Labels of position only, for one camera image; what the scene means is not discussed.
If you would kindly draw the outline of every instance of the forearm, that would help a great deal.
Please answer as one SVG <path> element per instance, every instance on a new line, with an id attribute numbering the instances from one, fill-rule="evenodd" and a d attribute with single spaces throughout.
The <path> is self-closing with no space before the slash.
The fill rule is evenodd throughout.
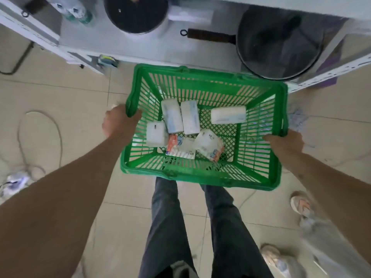
<path id="1" fill-rule="evenodd" d="M 115 162 L 127 143 L 113 134 L 0 207 L 4 277 L 71 277 Z"/>
<path id="2" fill-rule="evenodd" d="M 286 154 L 281 158 L 329 219 L 371 263 L 371 186 L 307 154 Z"/>

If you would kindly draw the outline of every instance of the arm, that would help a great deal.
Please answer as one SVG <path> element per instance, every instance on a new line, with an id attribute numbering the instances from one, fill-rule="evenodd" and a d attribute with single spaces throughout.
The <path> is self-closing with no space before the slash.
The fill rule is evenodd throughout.
<path id="1" fill-rule="evenodd" d="M 140 117 L 137 112 L 128 118 L 124 105 L 107 111 L 104 142 L 0 206 L 2 277 L 72 276 L 114 165 Z"/>
<path id="2" fill-rule="evenodd" d="M 273 152 L 314 196 L 330 220 L 371 264 L 371 185 L 302 153 L 300 133 L 267 135 Z"/>

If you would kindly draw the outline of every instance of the green plastic basket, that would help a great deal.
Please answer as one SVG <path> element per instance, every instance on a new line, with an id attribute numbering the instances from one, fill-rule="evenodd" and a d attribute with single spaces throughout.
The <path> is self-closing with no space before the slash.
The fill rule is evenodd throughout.
<path id="1" fill-rule="evenodd" d="M 179 103 L 197 101 L 201 128 L 212 130 L 225 145 L 217 163 L 198 152 L 196 159 L 190 160 L 166 156 L 166 148 L 146 147 L 146 124 L 163 119 L 161 101 L 169 98 Z M 211 124 L 212 108 L 236 105 L 246 106 L 246 123 Z M 273 190 L 281 180 L 281 164 L 262 137 L 268 133 L 287 134 L 286 105 L 287 86 L 280 82 L 187 67 L 138 64 L 126 107 L 129 117 L 138 108 L 143 115 L 132 142 L 121 154 L 121 170 L 177 181 Z"/>

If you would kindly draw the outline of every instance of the dark denim jeans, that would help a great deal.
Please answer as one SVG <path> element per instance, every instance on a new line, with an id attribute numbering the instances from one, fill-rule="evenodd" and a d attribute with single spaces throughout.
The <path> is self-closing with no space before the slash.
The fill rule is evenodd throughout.
<path id="1" fill-rule="evenodd" d="M 223 188 L 201 185 L 211 221 L 214 261 L 212 278 L 273 278 L 259 248 L 242 222 L 233 198 Z M 139 278 L 154 278 L 174 262 L 195 271 L 175 181 L 156 178 L 152 226 Z"/>

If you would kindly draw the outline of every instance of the hand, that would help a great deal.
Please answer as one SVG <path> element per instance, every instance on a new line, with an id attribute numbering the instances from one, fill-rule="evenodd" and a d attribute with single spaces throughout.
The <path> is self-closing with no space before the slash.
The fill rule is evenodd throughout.
<path id="1" fill-rule="evenodd" d="M 106 117 L 104 117 L 102 124 L 103 132 L 106 137 L 118 133 L 131 140 L 141 117 L 142 111 L 138 110 L 133 117 L 129 118 L 126 115 L 125 105 L 120 104 L 112 110 L 106 111 Z"/>
<path id="2" fill-rule="evenodd" d="M 287 157 L 292 156 L 292 154 L 301 153 L 304 147 L 301 133 L 293 130 L 289 130 L 285 137 L 265 135 L 263 139 L 271 144 L 273 152 L 283 165 L 285 165 L 284 163 Z"/>

